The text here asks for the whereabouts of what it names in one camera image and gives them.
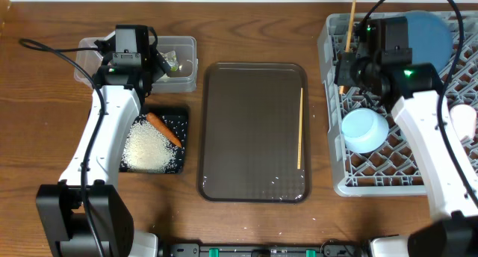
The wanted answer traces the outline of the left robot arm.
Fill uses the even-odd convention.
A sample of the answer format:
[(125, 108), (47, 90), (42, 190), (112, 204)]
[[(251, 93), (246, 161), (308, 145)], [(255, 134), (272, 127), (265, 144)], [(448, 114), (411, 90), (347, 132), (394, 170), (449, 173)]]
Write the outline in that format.
[(55, 184), (41, 185), (36, 207), (54, 256), (159, 256), (157, 235), (137, 231), (118, 191), (128, 132), (152, 91), (154, 77), (170, 70), (156, 49), (155, 30), (117, 25), (96, 41), (103, 55), (89, 75), (63, 50), (39, 44), (72, 64), (93, 88), (92, 106), (78, 148)]

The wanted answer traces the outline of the orange carrot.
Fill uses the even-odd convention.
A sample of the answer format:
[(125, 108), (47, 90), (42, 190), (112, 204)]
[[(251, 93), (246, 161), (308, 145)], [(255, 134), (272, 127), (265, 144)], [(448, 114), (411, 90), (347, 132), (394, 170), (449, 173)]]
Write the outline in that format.
[(181, 141), (158, 116), (156, 116), (154, 113), (148, 113), (146, 115), (146, 120), (171, 143), (179, 148), (182, 148)]

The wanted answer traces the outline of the dark blue plate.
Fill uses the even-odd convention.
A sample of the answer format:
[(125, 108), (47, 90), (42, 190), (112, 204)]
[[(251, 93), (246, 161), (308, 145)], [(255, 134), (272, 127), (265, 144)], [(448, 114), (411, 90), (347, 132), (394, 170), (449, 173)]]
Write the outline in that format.
[(412, 64), (431, 63), (437, 72), (442, 71), (453, 51), (453, 37), (447, 24), (426, 11), (406, 12), (404, 17), (408, 23)]

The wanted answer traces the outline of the white cup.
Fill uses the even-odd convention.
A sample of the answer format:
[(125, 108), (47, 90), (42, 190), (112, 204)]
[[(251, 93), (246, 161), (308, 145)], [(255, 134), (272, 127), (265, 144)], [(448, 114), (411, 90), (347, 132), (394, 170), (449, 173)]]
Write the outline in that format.
[(473, 140), (477, 126), (477, 112), (466, 104), (456, 105), (450, 110), (451, 121), (461, 142)]

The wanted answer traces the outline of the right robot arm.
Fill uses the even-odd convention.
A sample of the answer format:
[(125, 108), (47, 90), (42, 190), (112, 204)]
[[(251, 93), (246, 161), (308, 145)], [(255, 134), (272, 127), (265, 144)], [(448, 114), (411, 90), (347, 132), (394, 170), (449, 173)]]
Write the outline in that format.
[(458, 135), (440, 72), (459, 53), (446, 24), (415, 11), (356, 26), (356, 51), (341, 56), (335, 83), (377, 96), (410, 146), (432, 223), (407, 236), (375, 238), (370, 256), (475, 256), (477, 175)]

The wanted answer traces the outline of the light blue bowl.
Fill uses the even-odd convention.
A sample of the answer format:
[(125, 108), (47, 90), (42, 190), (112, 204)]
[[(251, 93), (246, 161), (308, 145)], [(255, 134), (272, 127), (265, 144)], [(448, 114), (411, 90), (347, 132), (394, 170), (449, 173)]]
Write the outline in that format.
[(349, 112), (341, 124), (341, 132), (348, 150), (369, 153), (378, 149), (388, 136), (387, 120), (368, 108), (357, 108)]

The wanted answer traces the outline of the green snack wrapper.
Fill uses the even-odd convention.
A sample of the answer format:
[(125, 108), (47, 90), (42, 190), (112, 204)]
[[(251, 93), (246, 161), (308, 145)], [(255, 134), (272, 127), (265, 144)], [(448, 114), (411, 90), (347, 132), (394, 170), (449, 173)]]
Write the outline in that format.
[(175, 51), (161, 52), (161, 56), (169, 64), (172, 72), (176, 72), (179, 69), (179, 62)]

